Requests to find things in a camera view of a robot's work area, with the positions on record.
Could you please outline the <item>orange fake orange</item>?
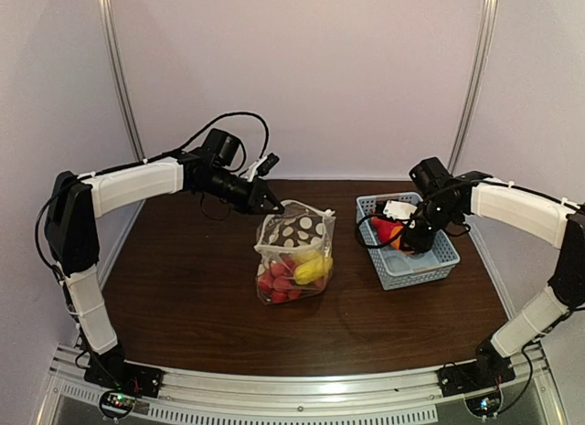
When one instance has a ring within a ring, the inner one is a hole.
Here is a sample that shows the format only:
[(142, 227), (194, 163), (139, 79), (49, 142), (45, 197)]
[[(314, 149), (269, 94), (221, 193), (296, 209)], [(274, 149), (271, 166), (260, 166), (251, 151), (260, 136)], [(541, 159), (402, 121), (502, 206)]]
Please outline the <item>orange fake orange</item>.
[(403, 251), (402, 235), (397, 233), (391, 238), (389, 246), (394, 250)]

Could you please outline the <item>light blue plastic basket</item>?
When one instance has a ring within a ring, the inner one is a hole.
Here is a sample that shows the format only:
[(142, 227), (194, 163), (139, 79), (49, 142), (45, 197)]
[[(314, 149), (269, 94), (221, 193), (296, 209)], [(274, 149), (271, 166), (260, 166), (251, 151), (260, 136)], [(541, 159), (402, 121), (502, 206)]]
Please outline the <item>light blue plastic basket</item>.
[(356, 236), (386, 291), (443, 279), (460, 261), (447, 234), (424, 219), (421, 201), (416, 192), (356, 199)]

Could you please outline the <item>clear polka dot zip bag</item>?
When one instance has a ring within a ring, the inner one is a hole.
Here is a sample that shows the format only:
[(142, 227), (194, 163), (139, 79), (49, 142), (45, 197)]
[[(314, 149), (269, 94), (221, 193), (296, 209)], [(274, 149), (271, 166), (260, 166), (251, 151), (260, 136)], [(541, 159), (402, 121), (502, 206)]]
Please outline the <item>clear polka dot zip bag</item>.
[(334, 270), (335, 212), (297, 200), (259, 225), (254, 250), (261, 256), (255, 284), (266, 305), (296, 302), (323, 292)]

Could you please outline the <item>yellow fake lemon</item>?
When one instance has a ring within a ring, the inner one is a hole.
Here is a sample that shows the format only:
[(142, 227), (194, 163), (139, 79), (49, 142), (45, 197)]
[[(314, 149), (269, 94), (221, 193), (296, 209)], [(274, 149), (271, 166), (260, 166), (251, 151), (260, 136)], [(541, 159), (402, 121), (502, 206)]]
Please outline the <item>yellow fake lemon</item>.
[(294, 281), (299, 285), (307, 285), (329, 275), (333, 267), (333, 258), (320, 251), (302, 251), (292, 256), (295, 264)]

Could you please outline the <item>red lychee bunch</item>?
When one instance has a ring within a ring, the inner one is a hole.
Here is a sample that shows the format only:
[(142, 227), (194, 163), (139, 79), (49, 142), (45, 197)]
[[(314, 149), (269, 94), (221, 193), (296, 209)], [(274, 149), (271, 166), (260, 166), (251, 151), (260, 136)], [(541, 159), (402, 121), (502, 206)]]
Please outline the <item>red lychee bunch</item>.
[(289, 255), (261, 261), (256, 276), (256, 290), (264, 304), (281, 304), (301, 298), (303, 289), (294, 279), (296, 266)]

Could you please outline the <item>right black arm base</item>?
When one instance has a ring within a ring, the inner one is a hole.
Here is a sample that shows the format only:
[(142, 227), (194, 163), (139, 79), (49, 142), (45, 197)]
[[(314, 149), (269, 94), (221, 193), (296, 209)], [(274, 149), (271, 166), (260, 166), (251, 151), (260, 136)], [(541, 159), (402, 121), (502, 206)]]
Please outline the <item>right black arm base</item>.
[(504, 406), (502, 385), (516, 379), (509, 357), (484, 350), (473, 361), (448, 362), (436, 375), (442, 396), (464, 395), (467, 410), (481, 420), (496, 418)]

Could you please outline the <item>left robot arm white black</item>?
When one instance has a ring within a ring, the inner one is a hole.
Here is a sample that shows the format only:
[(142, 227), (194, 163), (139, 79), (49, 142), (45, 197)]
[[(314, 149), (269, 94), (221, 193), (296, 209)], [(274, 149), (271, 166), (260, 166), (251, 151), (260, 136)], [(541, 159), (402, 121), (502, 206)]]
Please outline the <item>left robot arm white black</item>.
[(283, 205), (264, 178), (279, 157), (262, 155), (247, 170), (231, 170), (241, 146), (238, 137), (214, 128), (190, 152), (176, 148), (98, 172), (57, 175), (41, 210), (52, 257), (48, 266), (65, 286), (72, 317), (93, 354), (104, 356), (118, 345), (98, 281), (98, 219), (152, 197), (180, 192), (216, 197), (245, 215), (281, 214)]

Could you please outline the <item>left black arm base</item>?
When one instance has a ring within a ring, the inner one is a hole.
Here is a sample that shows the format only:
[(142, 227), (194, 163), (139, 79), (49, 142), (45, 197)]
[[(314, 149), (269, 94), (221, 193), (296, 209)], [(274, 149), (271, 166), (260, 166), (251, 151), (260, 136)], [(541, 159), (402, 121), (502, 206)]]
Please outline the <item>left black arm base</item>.
[(120, 345), (102, 355), (89, 349), (88, 355), (84, 380), (104, 389), (98, 409), (107, 420), (125, 419), (139, 400), (158, 398), (164, 374), (161, 369), (130, 363)]

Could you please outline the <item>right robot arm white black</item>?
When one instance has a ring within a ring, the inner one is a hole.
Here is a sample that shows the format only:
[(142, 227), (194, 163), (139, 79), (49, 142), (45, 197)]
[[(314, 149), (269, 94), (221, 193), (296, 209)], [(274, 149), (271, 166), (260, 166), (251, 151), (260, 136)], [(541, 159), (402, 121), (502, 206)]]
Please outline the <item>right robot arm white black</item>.
[(452, 175), (431, 157), (409, 171), (421, 199), (409, 214), (401, 247), (416, 253), (431, 249), (436, 234), (467, 217), (485, 219), (501, 229), (505, 240), (490, 238), (499, 260), (519, 258), (526, 267), (542, 254), (554, 261), (540, 273), (542, 291), (495, 331), (478, 353), (502, 358), (546, 335), (558, 323), (584, 308), (584, 207), (505, 182), (483, 172)]

